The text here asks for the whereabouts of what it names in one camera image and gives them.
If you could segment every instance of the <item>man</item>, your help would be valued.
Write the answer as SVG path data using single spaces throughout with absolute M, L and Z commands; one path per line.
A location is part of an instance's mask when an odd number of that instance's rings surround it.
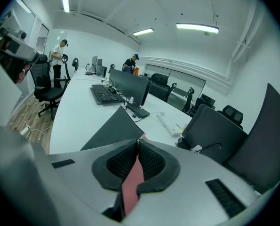
M 68 46 L 67 40 L 62 40 L 59 44 L 57 44 L 54 49 L 51 51 L 52 66 L 54 70 L 54 87 L 61 88 L 60 80 L 56 80 L 60 78 L 60 70 L 61 70 L 61 63 L 62 63 L 62 55 L 64 53 L 64 46 Z
M 132 73 L 134 67 L 136 66 L 135 61 L 139 59 L 139 55 L 135 54 L 132 56 L 132 58 L 129 58 L 125 61 L 122 70 L 128 73 Z

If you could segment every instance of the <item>ceiling light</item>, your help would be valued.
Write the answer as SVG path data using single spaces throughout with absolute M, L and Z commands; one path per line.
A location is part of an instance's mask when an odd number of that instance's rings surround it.
M 64 11 L 66 13 L 69 13 L 70 12 L 69 0 L 63 0 L 63 4 L 64 4 Z
M 28 7 L 23 3 L 22 0 L 16 0 L 16 2 L 17 2 L 27 13 L 31 13 L 30 9 L 28 9 Z
M 153 32 L 154 30 L 152 28 L 149 28 L 149 29 L 145 29 L 145 30 L 142 30 L 142 31 L 139 31 L 139 32 L 134 32 L 133 35 L 134 36 L 138 36 L 138 35 L 141 35 L 141 34 L 144 34 L 144 33 L 149 33 L 149 32 Z
M 176 24 L 176 26 L 177 28 L 182 28 L 182 29 L 194 29 L 194 30 L 213 32 L 213 33 L 219 32 L 219 28 L 217 27 L 202 25 L 202 24 Z

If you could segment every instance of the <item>white shirt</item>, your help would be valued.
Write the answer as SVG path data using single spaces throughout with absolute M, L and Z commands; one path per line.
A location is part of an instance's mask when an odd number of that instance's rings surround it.
M 59 44 L 55 45 L 54 49 L 52 50 L 52 52 L 55 52 L 57 56 L 62 56 L 64 53 L 64 48 L 60 47 Z M 61 61 L 61 59 L 57 59 L 52 57 L 52 66 L 54 65 L 61 65 L 63 62 Z

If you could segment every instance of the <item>black keyboard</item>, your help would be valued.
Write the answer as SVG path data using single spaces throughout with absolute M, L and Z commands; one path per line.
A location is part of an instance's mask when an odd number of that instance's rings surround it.
M 97 99 L 102 104 L 118 102 L 118 99 L 104 85 L 92 85 L 92 87 Z

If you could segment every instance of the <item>monitor stand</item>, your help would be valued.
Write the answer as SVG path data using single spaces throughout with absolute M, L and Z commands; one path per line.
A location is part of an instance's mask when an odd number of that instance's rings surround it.
M 139 107 L 136 104 L 127 103 L 126 107 L 129 110 L 131 110 L 133 113 L 135 113 L 136 116 L 139 118 L 145 118 L 146 116 L 150 115 L 150 113 L 148 111 L 144 110 L 143 108 Z

